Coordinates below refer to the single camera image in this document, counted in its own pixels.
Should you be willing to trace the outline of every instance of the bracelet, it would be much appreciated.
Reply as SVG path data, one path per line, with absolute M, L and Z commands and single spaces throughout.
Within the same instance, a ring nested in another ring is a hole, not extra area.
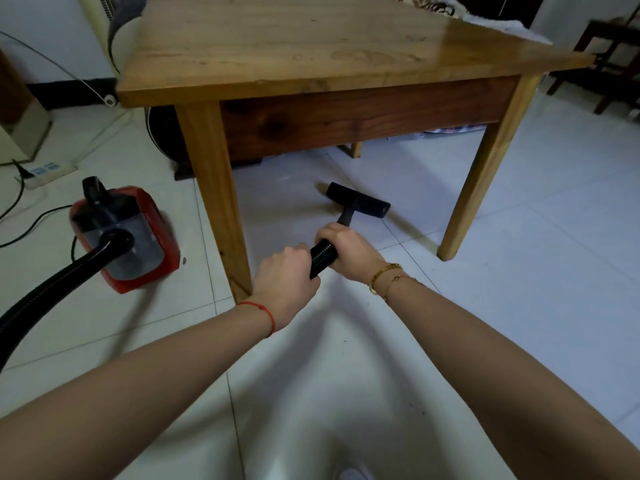
M 402 269 L 402 266 L 400 266 L 398 263 L 391 263 L 388 264 L 386 266 L 384 266 L 379 272 L 377 272 L 376 274 L 373 275 L 373 278 L 371 279 L 371 284 L 369 285 L 369 291 L 371 291 L 373 294 L 378 294 L 374 289 L 373 289 L 373 285 L 376 284 L 376 280 L 380 277 L 380 275 L 386 271 L 389 271 L 389 269 L 395 269 L 395 268 L 400 268 Z
M 389 290 L 391 289 L 391 285 L 398 281 L 400 278 L 409 278 L 412 281 L 415 281 L 416 283 L 418 283 L 419 285 L 424 286 L 423 283 L 421 283 L 420 281 L 416 280 L 413 276 L 409 276 L 408 274 L 398 274 L 397 276 L 394 276 L 394 279 L 391 280 L 391 282 L 389 283 L 389 286 L 387 287 L 387 292 L 385 293 L 384 297 L 382 298 L 383 300 L 385 300 L 385 303 L 387 303 L 388 297 L 389 297 Z
M 271 319 L 271 331 L 269 332 L 269 334 L 267 335 L 267 338 L 269 338 L 270 336 L 273 335 L 273 332 L 276 331 L 276 319 L 273 318 L 273 315 L 271 314 L 270 311 L 268 311 L 267 307 L 264 305 L 261 305 L 260 303 L 254 303 L 252 301 L 241 301 L 240 303 L 236 303 L 236 306 L 238 305 L 251 305 L 251 306 L 257 306 L 258 308 L 260 308 L 261 310 L 267 312 L 267 314 L 269 315 L 269 318 Z

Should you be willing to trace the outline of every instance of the power strip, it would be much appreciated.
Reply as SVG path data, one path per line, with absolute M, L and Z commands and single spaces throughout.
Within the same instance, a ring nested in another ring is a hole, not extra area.
M 25 163 L 22 167 L 27 170 L 33 177 L 24 179 L 24 186 L 29 190 L 37 189 L 49 182 L 64 177 L 65 175 L 76 171 L 77 167 L 71 164 L 59 165 L 55 162 L 49 162 L 41 165 L 37 163 Z

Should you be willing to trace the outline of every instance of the tabletop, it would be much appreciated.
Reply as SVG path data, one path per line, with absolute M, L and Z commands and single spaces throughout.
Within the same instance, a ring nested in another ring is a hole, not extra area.
M 395 0 L 148 0 L 124 106 L 537 74 L 592 57 Z

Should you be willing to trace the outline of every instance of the person's left hand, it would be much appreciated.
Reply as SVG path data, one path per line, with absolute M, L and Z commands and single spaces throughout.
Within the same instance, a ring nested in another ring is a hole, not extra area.
M 276 330 L 286 327 L 320 288 L 320 278 L 309 279 L 311 252 L 306 244 L 287 246 L 260 263 L 250 301 L 267 307 Z

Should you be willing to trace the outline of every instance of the vent grille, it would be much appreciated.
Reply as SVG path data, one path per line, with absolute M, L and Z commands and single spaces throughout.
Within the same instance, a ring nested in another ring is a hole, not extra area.
M 100 4 L 102 5 L 102 9 L 104 10 L 105 15 L 107 15 L 109 21 L 112 21 L 113 15 L 116 12 L 113 0 L 100 0 Z

